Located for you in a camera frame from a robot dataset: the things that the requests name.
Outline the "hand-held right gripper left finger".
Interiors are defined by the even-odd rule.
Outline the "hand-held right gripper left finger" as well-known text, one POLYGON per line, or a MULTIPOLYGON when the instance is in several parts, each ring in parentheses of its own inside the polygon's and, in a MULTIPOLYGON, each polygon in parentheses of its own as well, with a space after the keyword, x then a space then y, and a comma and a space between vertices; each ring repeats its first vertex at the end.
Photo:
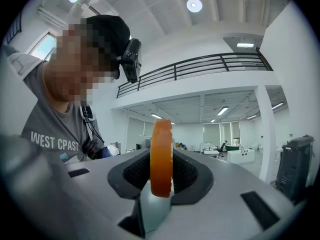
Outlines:
POLYGON ((138 199, 150 179, 150 149, 114 166, 107 175, 109 185, 124 199, 138 199))

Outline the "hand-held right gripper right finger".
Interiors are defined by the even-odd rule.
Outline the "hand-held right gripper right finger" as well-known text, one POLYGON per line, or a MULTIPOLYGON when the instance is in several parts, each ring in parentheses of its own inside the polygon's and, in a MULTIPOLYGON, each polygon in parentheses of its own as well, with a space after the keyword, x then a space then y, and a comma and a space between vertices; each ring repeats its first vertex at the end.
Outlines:
POLYGON ((173 150, 173 188, 170 198, 172 206, 193 205, 200 201, 212 188, 214 176, 203 163, 184 153, 173 150))

